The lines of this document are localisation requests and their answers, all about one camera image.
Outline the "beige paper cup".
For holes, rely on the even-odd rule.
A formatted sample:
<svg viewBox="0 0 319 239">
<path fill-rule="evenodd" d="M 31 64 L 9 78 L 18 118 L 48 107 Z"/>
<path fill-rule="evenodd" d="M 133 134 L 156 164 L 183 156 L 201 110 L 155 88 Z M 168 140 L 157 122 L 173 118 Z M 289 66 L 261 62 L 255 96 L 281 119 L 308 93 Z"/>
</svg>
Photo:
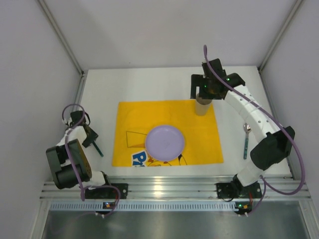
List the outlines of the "beige paper cup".
<svg viewBox="0 0 319 239">
<path fill-rule="evenodd" d="M 196 98 L 195 98 L 195 113 L 198 116 L 206 115 L 211 103 L 212 103 L 211 99 L 203 99 L 203 98 L 201 98 L 199 96 L 199 94 L 196 94 Z"/>
</svg>

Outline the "fork with teal handle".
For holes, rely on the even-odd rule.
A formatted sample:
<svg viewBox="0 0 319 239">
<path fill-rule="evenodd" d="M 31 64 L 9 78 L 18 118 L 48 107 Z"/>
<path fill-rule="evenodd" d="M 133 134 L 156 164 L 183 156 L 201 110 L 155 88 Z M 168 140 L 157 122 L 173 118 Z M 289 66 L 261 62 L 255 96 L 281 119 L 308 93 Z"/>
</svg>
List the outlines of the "fork with teal handle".
<svg viewBox="0 0 319 239">
<path fill-rule="evenodd" d="M 93 146 L 95 147 L 95 149 L 97 150 L 97 152 L 99 153 L 99 155 L 101 157 L 104 157 L 102 151 L 100 150 L 100 148 L 98 147 L 98 145 L 96 144 L 96 142 L 93 142 Z"/>
</svg>

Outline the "spoon with teal handle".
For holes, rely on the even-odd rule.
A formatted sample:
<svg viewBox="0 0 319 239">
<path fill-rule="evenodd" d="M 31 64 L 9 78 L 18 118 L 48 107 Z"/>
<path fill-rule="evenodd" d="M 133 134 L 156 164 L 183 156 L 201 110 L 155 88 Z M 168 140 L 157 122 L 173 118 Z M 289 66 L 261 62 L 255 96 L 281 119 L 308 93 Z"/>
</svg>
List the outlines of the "spoon with teal handle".
<svg viewBox="0 0 319 239">
<path fill-rule="evenodd" d="M 244 132 L 245 132 L 243 159 L 246 160 L 247 154 L 248 154 L 249 133 L 251 132 L 251 128 L 247 123 L 244 124 L 243 128 L 244 128 Z"/>
</svg>

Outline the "yellow cartoon placemat cloth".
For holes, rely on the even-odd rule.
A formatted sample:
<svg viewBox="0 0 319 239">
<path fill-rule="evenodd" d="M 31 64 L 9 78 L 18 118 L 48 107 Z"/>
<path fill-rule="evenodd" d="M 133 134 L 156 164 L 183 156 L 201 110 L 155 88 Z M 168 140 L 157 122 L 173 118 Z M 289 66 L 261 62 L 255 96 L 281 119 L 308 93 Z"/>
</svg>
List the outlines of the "yellow cartoon placemat cloth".
<svg viewBox="0 0 319 239">
<path fill-rule="evenodd" d="M 183 152 L 172 161 L 160 161 L 145 147 L 147 134 L 160 125 L 174 126 L 183 134 Z M 194 100 L 118 104 L 112 166 L 190 166 L 223 161 L 213 106 L 204 116 L 198 116 Z"/>
</svg>

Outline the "lilac plastic plate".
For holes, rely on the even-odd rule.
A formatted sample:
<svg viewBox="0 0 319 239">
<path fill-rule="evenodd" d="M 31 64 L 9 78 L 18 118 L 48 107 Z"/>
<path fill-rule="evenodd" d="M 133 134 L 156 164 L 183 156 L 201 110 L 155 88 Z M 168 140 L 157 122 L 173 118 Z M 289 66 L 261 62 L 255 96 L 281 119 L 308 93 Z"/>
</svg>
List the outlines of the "lilac plastic plate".
<svg viewBox="0 0 319 239">
<path fill-rule="evenodd" d="M 149 131 L 145 139 L 148 155 L 161 162 L 177 159 L 185 147 L 182 132 L 171 125 L 159 125 Z"/>
</svg>

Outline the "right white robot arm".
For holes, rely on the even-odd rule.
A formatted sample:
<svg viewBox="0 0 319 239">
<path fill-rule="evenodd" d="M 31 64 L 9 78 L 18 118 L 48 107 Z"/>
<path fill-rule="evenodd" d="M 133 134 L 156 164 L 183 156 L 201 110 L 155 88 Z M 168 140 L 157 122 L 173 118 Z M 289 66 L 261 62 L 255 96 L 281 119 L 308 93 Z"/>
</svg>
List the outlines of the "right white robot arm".
<svg viewBox="0 0 319 239">
<path fill-rule="evenodd" d="M 241 186 L 247 187 L 272 165 L 289 156 L 295 131 L 290 126 L 277 126 L 263 113 L 245 81 L 237 73 L 226 74 L 219 59 L 203 62 L 202 68 L 202 75 L 191 75 L 190 97 L 224 100 L 250 126 L 257 141 L 250 152 L 250 161 L 234 177 Z"/>
</svg>

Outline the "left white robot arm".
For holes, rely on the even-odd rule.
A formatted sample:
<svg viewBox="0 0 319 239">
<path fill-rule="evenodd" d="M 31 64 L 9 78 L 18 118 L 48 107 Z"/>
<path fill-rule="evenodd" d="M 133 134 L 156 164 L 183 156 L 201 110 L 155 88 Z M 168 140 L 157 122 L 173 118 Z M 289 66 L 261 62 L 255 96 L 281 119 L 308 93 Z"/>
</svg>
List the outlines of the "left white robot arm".
<svg viewBox="0 0 319 239">
<path fill-rule="evenodd" d="M 83 111 L 74 111 L 66 122 L 64 137 L 53 147 L 46 150 L 46 157 L 53 182 L 58 189 L 72 188 L 79 183 L 84 187 L 109 185 L 107 175 L 94 171 L 84 152 L 89 146 L 96 145 L 98 134 L 90 128 L 89 115 Z"/>
</svg>

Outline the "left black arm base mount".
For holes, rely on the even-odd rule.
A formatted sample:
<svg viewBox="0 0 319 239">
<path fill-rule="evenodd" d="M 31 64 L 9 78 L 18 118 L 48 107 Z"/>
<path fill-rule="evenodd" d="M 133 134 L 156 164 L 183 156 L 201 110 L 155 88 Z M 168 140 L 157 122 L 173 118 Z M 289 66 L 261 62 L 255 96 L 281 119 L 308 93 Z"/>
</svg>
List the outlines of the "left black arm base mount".
<svg viewBox="0 0 319 239">
<path fill-rule="evenodd" d="M 120 196 L 115 188 L 96 188 L 86 189 L 85 199 L 126 199 L 129 191 L 129 185 L 127 183 L 113 183 L 113 187 L 116 187 L 120 191 Z"/>
</svg>

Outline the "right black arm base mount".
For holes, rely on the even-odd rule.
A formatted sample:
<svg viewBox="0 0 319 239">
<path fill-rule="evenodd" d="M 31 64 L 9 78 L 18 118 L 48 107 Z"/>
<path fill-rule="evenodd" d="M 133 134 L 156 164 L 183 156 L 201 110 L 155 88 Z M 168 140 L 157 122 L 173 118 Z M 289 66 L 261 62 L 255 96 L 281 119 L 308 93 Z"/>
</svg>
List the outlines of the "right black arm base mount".
<svg viewBox="0 0 319 239">
<path fill-rule="evenodd" d="M 226 202 L 233 199 L 260 199 L 262 190 L 256 181 L 249 186 L 243 186 L 237 175 L 230 182 L 220 182 L 216 184 L 217 198 Z"/>
</svg>

